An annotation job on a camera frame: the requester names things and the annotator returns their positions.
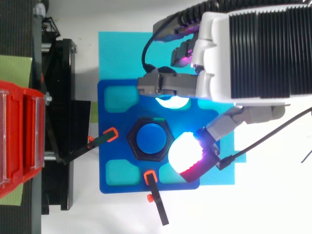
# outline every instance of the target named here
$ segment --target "black heat sink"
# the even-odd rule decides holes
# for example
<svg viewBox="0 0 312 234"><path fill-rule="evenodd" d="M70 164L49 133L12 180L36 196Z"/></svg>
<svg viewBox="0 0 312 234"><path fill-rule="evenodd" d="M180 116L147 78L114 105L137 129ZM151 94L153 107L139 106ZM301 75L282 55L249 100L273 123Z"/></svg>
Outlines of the black heat sink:
<svg viewBox="0 0 312 234"><path fill-rule="evenodd" d="M230 16L231 97L312 94L312 8Z"/></svg>

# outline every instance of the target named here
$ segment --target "led light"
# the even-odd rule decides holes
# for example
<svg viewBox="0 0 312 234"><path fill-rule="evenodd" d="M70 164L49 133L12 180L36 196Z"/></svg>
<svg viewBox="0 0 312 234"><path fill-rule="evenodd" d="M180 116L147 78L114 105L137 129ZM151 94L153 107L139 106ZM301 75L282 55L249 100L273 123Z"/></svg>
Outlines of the led light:
<svg viewBox="0 0 312 234"><path fill-rule="evenodd" d="M184 172L202 159L203 149L193 136L193 133L186 132L180 135L171 145L168 159L173 169Z"/></svg>
<svg viewBox="0 0 312 234"><path fill-rule="evenodd" d="M169 100L162 100L160 98L155 98L159 104L168 109L180 109L185 106L189 102L189 98L187 97L178 97L173 96Z"/></svg>

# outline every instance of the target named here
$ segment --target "hexagonal recess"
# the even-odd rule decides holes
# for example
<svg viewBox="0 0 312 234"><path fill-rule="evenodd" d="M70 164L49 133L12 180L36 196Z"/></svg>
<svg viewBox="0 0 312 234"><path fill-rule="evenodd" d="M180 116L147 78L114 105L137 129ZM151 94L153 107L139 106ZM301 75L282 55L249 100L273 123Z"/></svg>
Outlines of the hexagonal recess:
<svg viewBox="0 0 312 234"><path fill-rule="evenodd" d="M167 137L167 141L166 141L164 148L154 154L147 154L143 152L137 145L137 133L139 132L141 127L149 123L154 123L154 124L159 125L165 131L166 137ZM133 152L133 155L135 156L137 160L161 162L164 159L164 157L167 155L169 148L172 145L175 138L172 135L170 127L164 118L141 117L137 120L137 122L134 124L132 129L129 131L127 135L127 140Z"/></svg>

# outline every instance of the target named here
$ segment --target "black wire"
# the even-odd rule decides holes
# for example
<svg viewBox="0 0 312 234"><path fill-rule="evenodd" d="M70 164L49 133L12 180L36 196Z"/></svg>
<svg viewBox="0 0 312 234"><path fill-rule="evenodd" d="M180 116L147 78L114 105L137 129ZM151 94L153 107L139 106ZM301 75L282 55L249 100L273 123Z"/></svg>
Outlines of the black wire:
<svg viewBox="0 0 312 234"><path fill-rule="evenodd" d="M312 154L312 150L311 150L310 153L308 153L308 155L301 161L301 163L304 163L304 161L307 160L307 158L310 156L310 154Z"/></svg>
<svg viewBox="0 0 312 234"><path fill-rule="evenodd" d="M252 150L253 148L255 148L256 146L260 145L262 142L266 141L267 139L269 139L270 137L272 137L273 135L275 135L276 133L278 133L279 131L281 131L282 129L284 129L285 127L287 127L288 125L290 125L291 123L295 122L297 119L303 117L304 115L306 115L307 113L312 112L312 107L297 114L295 117L291 118L290 120L288 120L287 122L285 122L284 124L282 124L281 126L279 126L278 128L276 128L275 130L273 130L272 132L270 132L269 134L267 134L266 136L264 136L263 138L261 138L259 141L255 142L254 144L252 144L251 146L247 147L246 149L238 152L237 154L233 155L232 158L236 159L239 156L247 153L249 150Z"/></svg>
<svg viewBox="0 0 312 234"><path fill-rule="evenodd" d="M150 47L150 45L152 44L152 42L154 41L154 39L161 33L162 30L164 30L175 18L177 17L177 13L172 15L170 18L168 18L158 29L157 31L152 35L152 37L149 39L149 41L146 43L143 52L142 52L142 65L144 70L149 73L151 72L153 69L155 69L155 67L151 64L146 64L145 63L145 56L146 56L146 52L148 50L148 48Z"/></svg>

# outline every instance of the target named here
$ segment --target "red crate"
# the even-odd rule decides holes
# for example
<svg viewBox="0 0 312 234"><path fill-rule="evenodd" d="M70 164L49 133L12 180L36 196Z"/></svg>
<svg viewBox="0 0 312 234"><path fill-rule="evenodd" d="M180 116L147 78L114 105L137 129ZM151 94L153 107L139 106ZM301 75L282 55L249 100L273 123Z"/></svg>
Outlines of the red crate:
<svg viewBox="0 0 312 234"><path fill-rule="evenodd" d="M44 121L42 93L0 81L0 198L42 169Z"/></svg>

